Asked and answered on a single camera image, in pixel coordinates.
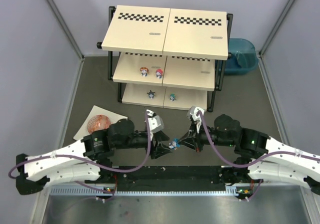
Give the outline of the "blue bucket Doraemon figure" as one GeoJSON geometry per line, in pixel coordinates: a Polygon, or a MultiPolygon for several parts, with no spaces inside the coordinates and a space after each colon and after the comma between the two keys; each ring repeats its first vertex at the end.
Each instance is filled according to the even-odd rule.
{"type": "Polygon", "coordinates": [[[180,147],[179,140],[174,138],[168,146],[171,150],[177,150],[180,147]]]}

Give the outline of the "pink-hooded Doraemon figure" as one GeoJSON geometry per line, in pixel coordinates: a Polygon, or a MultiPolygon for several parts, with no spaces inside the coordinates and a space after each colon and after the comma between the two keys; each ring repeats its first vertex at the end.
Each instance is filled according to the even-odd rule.
{"type": "Polygon", "coordinates": [[[155,72],[155,76],[157,79],[162,79],[164,71],[162,69],[157,69],[155,72]]]}

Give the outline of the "orange lion Doraemon figure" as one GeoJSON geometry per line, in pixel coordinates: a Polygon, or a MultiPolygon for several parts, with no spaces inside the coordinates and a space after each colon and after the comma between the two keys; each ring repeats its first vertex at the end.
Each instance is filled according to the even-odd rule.
{"type": "Polygon", "coordinates": [[[147,75],[149,73],[149,69],[147,67],[141,67],[139,70],[140,70],[142,77],[147,77],[147,75]]]}

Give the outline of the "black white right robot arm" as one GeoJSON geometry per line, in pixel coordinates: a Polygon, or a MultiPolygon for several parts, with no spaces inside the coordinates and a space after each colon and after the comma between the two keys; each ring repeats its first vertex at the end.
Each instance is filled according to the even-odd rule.
{"type": "Polygon", "coordinates": [[[202,114],[188,115],[191,126],[179,143],[196,152],[210,145],[232,171],[230,183],[262,180],[291,183],[320,193],[320,157],[288,146],[275,138],[222,114],[214,127],[205,123],[202,114]]]}

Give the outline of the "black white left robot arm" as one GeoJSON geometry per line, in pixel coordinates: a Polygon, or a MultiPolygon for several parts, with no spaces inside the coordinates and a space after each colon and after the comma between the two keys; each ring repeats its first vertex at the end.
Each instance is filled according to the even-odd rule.
{"type": "Polygon", "coordinates": [[[138,165],[128,170],[112,167],[110,157],[116,150],[144,149],[146,157],[151,159],[171,153],[171,148],[163,144],[169,140],[163,129],[159,116],[148,118],[143,131],[135,130],[131,120],[120,119],[107,129],[94,131],[46,154],[19,154],[15,187],[20,195],[31,195],[61,183],[107,183],[115,173],[127,174],[142,167],[138,165]]]}

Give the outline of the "three-tier beige black shelf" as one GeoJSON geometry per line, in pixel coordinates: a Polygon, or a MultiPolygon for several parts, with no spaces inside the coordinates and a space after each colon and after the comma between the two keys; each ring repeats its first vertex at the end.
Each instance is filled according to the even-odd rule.
{"type": "Polygon", "coordinates": [[[231,58],[231,13],[117,5],[109,7],[108,17],[97,48],[108,52],[107,76],[118,86],[118,102],[213,111],[231,58]],[[141,67],[149,69],[147,77],[141,67]],[[157,69],[163,70],[162,79],[156,78],[157,69]],[[150,90],[154,99],[148,98],[150,90]]]}

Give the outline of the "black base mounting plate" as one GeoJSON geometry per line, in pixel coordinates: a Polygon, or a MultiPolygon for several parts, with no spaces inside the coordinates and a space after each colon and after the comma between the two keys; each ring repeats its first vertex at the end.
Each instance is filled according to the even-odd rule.
{"type": "Polygon", "coordinates": [[[226,184],[251,184],[246,169],[221,166],[144,166],[132,173],[101,171],[86,184],[116,184],[118,191],[222,191],[226,184]]]}

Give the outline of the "teal-hooded Doraemon figure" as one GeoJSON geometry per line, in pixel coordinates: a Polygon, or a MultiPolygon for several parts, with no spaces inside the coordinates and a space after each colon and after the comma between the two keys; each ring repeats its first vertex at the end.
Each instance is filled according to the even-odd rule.
{"type": "Polygon", "coordinates": [[[171,102],[174,102],[175,100],[176,100],[176,95],[175,94],[170,94],[169,95],[169,100],[171,101],[171,102]]]}

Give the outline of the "grey-hooded Doraemon figure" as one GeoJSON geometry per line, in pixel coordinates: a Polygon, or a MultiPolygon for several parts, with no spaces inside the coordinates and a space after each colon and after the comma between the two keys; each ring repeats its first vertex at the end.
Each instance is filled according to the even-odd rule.
{"type": "Polygon", "coordinates": [[[147,92],[148,98],[149,99],[154,99],[155,98],[155,92],[150,90],[149,92],[147,92]]]}

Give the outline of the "red patterned bowl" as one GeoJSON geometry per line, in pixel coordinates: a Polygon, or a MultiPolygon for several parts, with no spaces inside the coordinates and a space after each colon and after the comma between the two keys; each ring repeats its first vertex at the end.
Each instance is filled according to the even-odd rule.
{"type": "Polygon", "coordinates": [[[95,131],[107,129],[111,121],[106,115],[95,115],[87,123],[87,131],[92,134],[95,131]]]}

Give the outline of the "white square plate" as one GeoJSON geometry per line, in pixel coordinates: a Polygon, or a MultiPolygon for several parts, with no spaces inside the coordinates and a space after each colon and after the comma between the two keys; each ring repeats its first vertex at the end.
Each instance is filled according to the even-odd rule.
{"type": "Polygon", "coordinates": [[[77,131],[77,133],[74,135],[73,139],[74,140],[80,140],[82,139],[84,136],[89,135],[90,133],[87,131],[87,124],[88,121],[94,117],[95,115],[106,115],[109,117],[111,124],[116,123],[117,121],[119,121],[120,119],[126,119],[126,116],[114,113],[114,112],[110,112],[108,110],[105,110],[103,108],[100,108],[98,106],[93,106],[93,108],[91,109],[90,113],[88,114],[88,116],[86,117],[85,121],[83,122],[83,124],[81,125],[80,129],[77,131]]]}

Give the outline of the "teal plastic basin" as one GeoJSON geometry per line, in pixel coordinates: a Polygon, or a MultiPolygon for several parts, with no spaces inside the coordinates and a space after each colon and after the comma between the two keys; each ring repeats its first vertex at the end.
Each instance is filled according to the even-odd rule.
{"type": "Polygon", "coordinates": [[[245,75],[258,68],[256,49],[249,40],[231,38],[228,47],[232,56],[226,61],[225,75],[245,75]]]}

